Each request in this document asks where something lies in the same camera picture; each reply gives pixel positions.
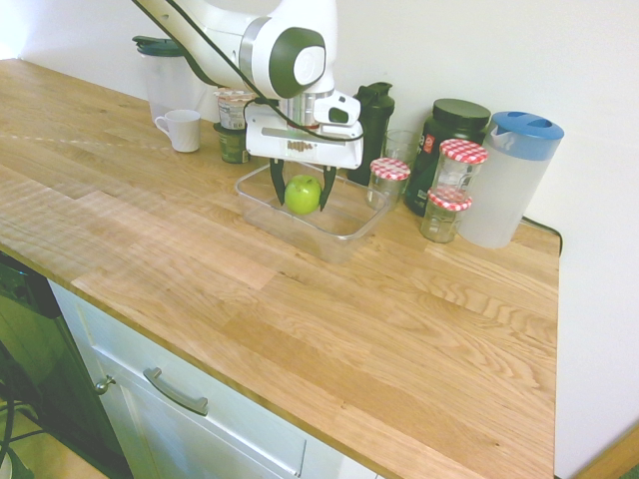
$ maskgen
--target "apple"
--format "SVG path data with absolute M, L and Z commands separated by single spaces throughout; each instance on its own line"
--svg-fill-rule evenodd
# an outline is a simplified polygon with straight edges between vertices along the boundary
M 308 215 L 320 205 L 321 184 L 311 175 L 292 177 L 284 192 L 284 203 L 296 215 Z

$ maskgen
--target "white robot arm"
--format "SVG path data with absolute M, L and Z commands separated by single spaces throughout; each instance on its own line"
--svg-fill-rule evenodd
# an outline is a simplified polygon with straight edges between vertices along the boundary
M 206 0 L 133 1 L 182 46 L 201 80 L 248 87 L 280 101 L 284 117 L 264 104 L 247 107 L 251 154 L 359 166 L 359 102 L 334 90 L 335 0 L 282 0 L 263 17 L 226 11 Z

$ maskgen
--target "cable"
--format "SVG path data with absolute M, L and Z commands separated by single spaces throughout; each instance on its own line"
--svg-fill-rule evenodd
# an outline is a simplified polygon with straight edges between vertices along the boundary
M 291 118 L 289 118 L 287 115 L 285 115 L 278 107 L 275 107 L 274 105 L 271 104 L 270 99 L 267 98 L 266 95 L 264 95 L 260 89 L 251 81 L 249 80 L 249 77 L 247 77 L 242 70 L 240 70 L 232 61 L 231 59 L 222 51 L 222 49 L 220 47 L 218 47 L 213 40 L 211 40 L 206 33 L 204 33 L 202 31 L 202 29 L 198 26 L 198 24 L 189 16 L 189 14 L 187 12 L 184 11 L 184 9 L 178 5 L 175 0 L 166 0 L 167 3 L 169 5 L 171 5 L 176 12 L 178 12 L 180 14 L 180 16 L 191 26 L 191 28 L 193 28 L 196 33 L 198 35 L 200 35 L 200 37 L 202 37 L 202 39 L 207 42 L 207 44 L 213 48 L 216 53 L 218 55 L 220 55 L 222 57 L 222 59 L 233 69 L 234 72 L 236 72 L 240 78 L 247 84 L 249 85 L 249 88 L 251 88 L 251 90 L 253 90 L 264 102 L 266 105 L 268 105 L 274 112 L 276 112 L 276 114 L 278 114 L 278 116 L 280 116 L 283 120 L 285 120 L 289 125 L 291 125 L 292 127 L 297 128 L 298 130 L 302 130 L 305 133 L 308 133 L 311 136 L 314 136 L 316 138 L 319 138 L 321 140 L 328 140 L 331 142 L 336 142 L 336 143 L 342 143 L 342 142 L 356 142 L 357 140 L 361 140 L 363 138 L 363 133 L 361 135 L 359 135 L 358 137 L 355 138 L 338 138 L 338 137 L 330 137 L 327 135 L 322 135 L 320 133 L 314 132 L 313 130 L 311 130 L 310 128 L 307 128 L 304 125 L 300 125 L 299 123 L 294 122 Z
M 561 235 L 561 233 L 556 230 L 555 228 L 551 228 L 547 225 L 543 225 L 542 223 L 536 222 L 535 220 L 531 220 L 528 217 L 523 217 L 523 220 L 527 223 L 530 223 L 531 225 L 541 228 L 542 230 L 546 230 L 548 232 L 553 233 L 554 235 L 559 237 L 559 255 L 561 256 L 561 252 L 563 251 L 563 236 Z
M 15 404 L 13 401 L 13 378 L 11 377 L 11 370 L 7 367 L 9 361 L 13 360 L 11 355 L 9 354 L 8 349 L 5 345 L 0 341 L 0 370 L 6 370 L 7 374 L 4 378 L 4 381 L 7 385 L 7 421 L 5 423 L 4 429 L 4 438 L 2 439 L 2 444 L 0 445 L 0 467 L 2 467 L 2 463 L 4 462 L 4 458 L 7 455 L 7 451 L 9 450 L 9 443 L 11 442 L 11 434 L 13 434 L 13 419 L 15 416 Z
M 14 406 L 18 407 L 18 406 L 23 406 L 25 405 L 26 402 L 22 402 L 22 401 L 15 401 L 14 402 Z M 0 406 L 0 412 L 6 411 L 9 408 L 8 404 L 3 404 L 2 406 Z
M 16 441 L 19 441 L 20 439 L 24 439 L 25 437 L 31 437 L 31 436 L 35 436 L 36 434 L 43 434 L 45 432 L 47 431 L 45 431 L 44 429 L 38 429 L 37 431 L 27 432 L 25 434 L 21 434 L 16 437 L 12 437 L 9 442 L 16 442 Z

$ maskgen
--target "red checkered jar lid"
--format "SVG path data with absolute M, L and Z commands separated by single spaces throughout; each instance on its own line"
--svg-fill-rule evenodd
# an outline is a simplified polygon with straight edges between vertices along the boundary
M 440 208 L 444 208 L 450 212 L 464 212 L 472 205 L 472 198 L 468 197 L 465 202 L 456 203 L 438 197 L 432 190 L 428 190 L 428 199 Z
M 479 165 L 488 158 L 488 152 L 486 152 L 485 148 L 468 140 L 460 140 L 458 138 L 451 138 L 441 142 L 439 150 L 451 160 L 470 165 Z
M 378 158 L 370 163 L 370 170 L 383 180 L 401 182 L 410 176 L 410 168 L 394 158 Z

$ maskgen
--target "empty glass jar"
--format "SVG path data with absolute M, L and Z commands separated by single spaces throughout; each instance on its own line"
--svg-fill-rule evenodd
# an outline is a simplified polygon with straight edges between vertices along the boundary
M 370 163 L 369 186 L 376 192 L 380 192 L 388 198 L 388 209 L 392 210 L 397 205 L 399 198 L 408 183 L 410 168 L 401 160 L 393 158 L 378 158 Z M 377 208 L 374 195 L 368 195 L 368 204 Z
M 463 212 L 468 210 L 470 205 L 472 205 L 472 198 L 456 203 L 436 196 L 432 190 L 428 191 L 426 214 L 419 231 L 425 238 L 434 242 L 453 241 Z
M 448 202 L 462 203 L 488 152 L 468 140 L 450 139 L 439 147 L 439 162 L 431 191 Z

